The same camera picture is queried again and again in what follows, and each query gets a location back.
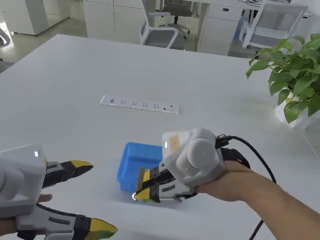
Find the gray chair seat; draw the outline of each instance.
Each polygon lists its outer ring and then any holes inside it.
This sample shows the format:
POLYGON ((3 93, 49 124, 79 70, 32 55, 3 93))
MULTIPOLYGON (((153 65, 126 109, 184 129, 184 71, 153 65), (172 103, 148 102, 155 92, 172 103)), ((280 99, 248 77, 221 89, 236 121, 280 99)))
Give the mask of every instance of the gray chair seat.
MULTIPOLYGON (((150 32, 144 45, 166 48, 174 35, 173 31, 152 31, 150 32)), ((184 50, 185 49, 185 39, 180 33, 173 42, 171 49, 184 50)))

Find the electrical outlet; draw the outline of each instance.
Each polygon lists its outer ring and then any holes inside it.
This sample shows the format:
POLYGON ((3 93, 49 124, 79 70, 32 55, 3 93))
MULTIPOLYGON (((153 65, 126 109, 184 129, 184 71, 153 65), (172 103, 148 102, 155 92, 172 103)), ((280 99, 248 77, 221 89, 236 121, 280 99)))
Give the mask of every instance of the electrical outlet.
POLYGON ((157 101, 147 101, 138 100, 126 97, 116 97, 116 96, 103 96, 101 100, 102 105, 146 110, 167 114, 180 114, 180 106, 177 103, 167 103, 167 102, 157 102, 157 101))

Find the black cable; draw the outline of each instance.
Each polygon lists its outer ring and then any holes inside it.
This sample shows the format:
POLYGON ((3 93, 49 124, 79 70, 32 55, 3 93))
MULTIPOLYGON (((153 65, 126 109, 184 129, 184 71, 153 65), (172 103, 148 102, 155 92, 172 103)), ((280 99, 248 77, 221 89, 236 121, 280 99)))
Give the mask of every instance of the black cable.
POLYGON ((250 148, 251 151, 254 152, 254 154, 258 157, 258 159, 261 161, 261 163, 263 164, 263 166, 265 167, 265 169, 269 173, 272 182, 274 182, 275 184, 277 183, 277 180, 276 180, 273 172, 271 171, 270 167, 266 163, 266 161, 263 159, 263 157, 260 155, 260 153, 250 143, 248 143, 246 140, 244 140, 243 138, 238 137, 238 136, 227 136, 227 139, 228 140, 232 140, 232 139, 237 140, 237 141, 245 144, 248 148, 250 148))
MULTIPOLYGON (((241 137, 238 136, 227 136, 226 137, 227 140, 237 140, 239 142, 242 142, 243 144, 245 144, 248 148, 251 149, 252 152, 254 152, 254 154, 258 157, 258 159, 261 161, 261 163, 263 164, 263 166, 265 167, 265 169, 267 170, 267 172, 269 173, 272 182, 274 182, 275 184, 277 183, 277 180, 273 174, 273 172, 271 171, 270 167, 268 166, 268 164, 266 163, 266 161, 263 159, 263 157, 260 155, 260 153, 246 140, 244 140, 241 137)), ((257 235, 258 231, 260 230, 261 226, 264 224, 264 221, 261 220, 258 225, 256 226, 256 228, 254 229, 253 233, 251 234, 249 240, 253 240, 255 238, 255 236, 257 235)))
POLYGON ((253 233, 251 234, 249 240, 254 240, 254 238, 256 237, 258 231, 260 230, 261 226, 264 224, 264 221, 261 220, 258 225, 255 227, 253 233))

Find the office chair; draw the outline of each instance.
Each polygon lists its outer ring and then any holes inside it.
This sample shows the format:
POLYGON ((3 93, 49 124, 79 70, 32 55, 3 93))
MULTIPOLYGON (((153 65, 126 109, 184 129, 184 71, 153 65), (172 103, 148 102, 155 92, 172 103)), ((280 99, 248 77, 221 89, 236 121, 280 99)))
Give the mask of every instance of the office chair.
POLYGON ((140 31, 140 44, 167 49, 185 49, 184 36, 174 27, 169 27, 171 14, 169 12, 148 13, 147 0, 142 0, 145 22, 140 31), (168 22, 163 27, 151 27, 150 17, 168 17, 168 22))
POLYGON ((242 47, 271 48, 280 40, 287 39, 307 9, 303 5, 263 1, 252 23, 245 21, 241 27, 239 40, 242 47))
POLYGON ((0 48, 10 45, 10 37, 0 28, 0 48))
MULTIPOLYGON (((10 37, 0 28, 0 48, 4 48, 9 46, 11 43, 10 37)), ((4 70, 8 69, 12 63, 5 62, 2 58, 0 58, 0 73, 4 70)))
POLYGON ((191 17, 193 15, 193 6, 194 3, 192 1, 164 0, 162 12, 167 12, 175 16, 174 23, 170 23, 168 26, 178 29, 178 31, 183 34, 184 39, 187 38, 184 30, 187 30, 187 34, 190 34, 190 28, 179 24, 178 19, 179 17, 191 17))

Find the white chair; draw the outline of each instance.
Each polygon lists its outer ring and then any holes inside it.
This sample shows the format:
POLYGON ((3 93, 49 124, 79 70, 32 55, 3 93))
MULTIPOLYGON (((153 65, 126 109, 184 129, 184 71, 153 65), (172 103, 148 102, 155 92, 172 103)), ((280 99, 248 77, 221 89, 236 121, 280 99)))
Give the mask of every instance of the white chair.
MULTIPOLYGON (((10 45, 10 43, 10 37, 0 28, 0 48, 7 47, 10 45)), ((0 58, 0 73, 11 67, 11 65, 12 63, 5 62, 2 58, 0 58)))
POLYGON ((142 0, 145 22, 140 31, 140 44, 167 49, 185 49, 184 36, 174 27, 168 27, 171 14, 169 12, 148 13, 147 0, 142 0), (149 17, 168 17, 163 27, 151 27, 149 17))
POLYGON ((242 25, 239 35, 242 47, 271 48, 280 40, 287 39, 307 9, 303 5, 263 1, 252 24, 245 21, 242 25))
POLYGON ((0 48, 10 45, 10 37, 0 28, 0 48))

